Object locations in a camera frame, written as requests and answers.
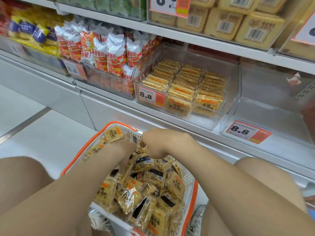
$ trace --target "basket handle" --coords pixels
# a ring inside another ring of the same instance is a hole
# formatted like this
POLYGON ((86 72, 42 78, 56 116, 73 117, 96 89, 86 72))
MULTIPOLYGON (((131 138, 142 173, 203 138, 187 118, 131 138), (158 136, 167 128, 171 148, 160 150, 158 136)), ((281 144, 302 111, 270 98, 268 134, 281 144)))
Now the basket handle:
POLYGON ((106 124, 105 127, 103 127, 102 130, 100 130, 99 132, 97 132, 87 143, 85 143, 85 145, 80 149, 80 151, 76 154, 76 156, 73 158, 73 160, 69 163, 69 165, 67 165, 67 167, 61 172, 60 176, 63 176, 69 169, 70 167, 77 161, 77 159, 80 157, 80 155, 84 152, 84 150, 103 132, 105 131, 106 128, 108 128, 109 125, 111 124, 119 124, 119 125, 122 125, 122 126, 125 126, 125 127, 128 127, 129 129, 131 129, 132 131, 138 131, 137 129, 134 129, 124 123, 121 123, 121 122, 116 122, 116 121, 113 121, 113 122, 109 122, 106 124))

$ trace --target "person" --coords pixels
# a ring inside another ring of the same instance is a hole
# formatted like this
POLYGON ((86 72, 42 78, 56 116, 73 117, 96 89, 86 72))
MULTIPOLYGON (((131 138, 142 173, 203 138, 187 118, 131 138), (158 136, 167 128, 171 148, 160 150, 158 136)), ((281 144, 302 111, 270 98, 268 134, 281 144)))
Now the person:
MULTIPOLYGON (((243 158, 232 165, 189 134, 168 129, 144 132, 141 145, 151 158, 173 156, 199 182, 209 198, 202 236, 314 235, 315 222, 297 185, 270 163, 243 158)), ((53 182, 29 158, 2 159, 0 235, 91 235, 84 222, 95 193, 135 149, 127 139, 107 144, 53 182)))

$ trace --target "red and white price tag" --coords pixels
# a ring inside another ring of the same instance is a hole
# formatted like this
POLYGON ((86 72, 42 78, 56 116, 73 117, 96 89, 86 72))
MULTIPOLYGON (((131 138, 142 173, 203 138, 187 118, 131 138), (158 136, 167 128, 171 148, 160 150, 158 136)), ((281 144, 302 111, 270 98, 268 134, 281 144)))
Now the red and white price tag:
POLYGON ((65 64, 70 75, 78 76, 81 77, 82 79, 87 80, 87 76, 81 64, 65 59, 63 59, 63 63, 65 64))
POLYGON ((13 54, 19 57, 22 57, 25 55, 25 51, 23 49, 22 44, 15 42, 13 40, 8 40, 7 43, 8 43, 8 46, 10 46, 13 54))
POLYGON ((191 0, 150 0, 150 11, 188 17, 191 0))
POLYGON ((256 144, 262 143, 272 135, 272 132, 270 131, 237 120, 226 132, 256 144))
POLYGON ((292 40, 315 46, 315 12, 292 40))
POLYGON ((139 86, 139 99, 163 107, 165 94, 139 86))

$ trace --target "orange price tag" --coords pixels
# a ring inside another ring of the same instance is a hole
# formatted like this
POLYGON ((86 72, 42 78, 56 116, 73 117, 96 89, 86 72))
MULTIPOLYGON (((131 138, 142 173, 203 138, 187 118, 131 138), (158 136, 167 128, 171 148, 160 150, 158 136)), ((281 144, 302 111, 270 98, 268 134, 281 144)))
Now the orange price tag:
POLYGON ((262 143, 272 135, 270 131, 237 120, 226 132, 256 144, 262 143))
POLYGON ((188 17, 191 0, 150 0, 150 11, 188 17))
POLYGON ((79 76, 82 79, 88 80, 83 65, 65 59, 63 59, 63 63, 65 64, 70 75, 79 76))
POLYGON ((153 89, 139 86, 139 99, 148 103, 164 107, 165 94, 153 89))

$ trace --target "row of snack bags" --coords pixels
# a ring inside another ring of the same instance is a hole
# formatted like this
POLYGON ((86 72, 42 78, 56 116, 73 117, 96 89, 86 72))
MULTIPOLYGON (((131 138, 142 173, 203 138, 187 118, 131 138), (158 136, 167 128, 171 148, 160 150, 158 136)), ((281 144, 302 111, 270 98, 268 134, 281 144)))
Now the row of snack bags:
MULTIPOLYGON (((152 67, 141 84, 168 93, 166 107, 187 116, 192 107, 188 102, 218 110, 224 99, 227 81, 224 75, 164 59, 152 67)), ((195 107, 193 111, 205 114, 203 108, 195 107)))
MULTIPOLYGON (((124 138, 119 127, 105 131, 105 136, 85 152, 82 161, 93 157, 105 144, 124 138)), ((140 147, 140 139, 137 143, 125 174, 114 168, 97 191, 95 202, 147 235, 172 236, 185 207, 181 166, 171 156, 151 159, 140 147)))
POLYGON ((127 80, 132 80, 137 62, 162 39, 92 19, 66 21, 55 31, 64 57, 127 80))
POLYGON ((22 44, 58 55, 54 27, 72 18, 72 15, 61 16, 53 9, 37 5, 16 7, 9 21, 8 36, 22 44))

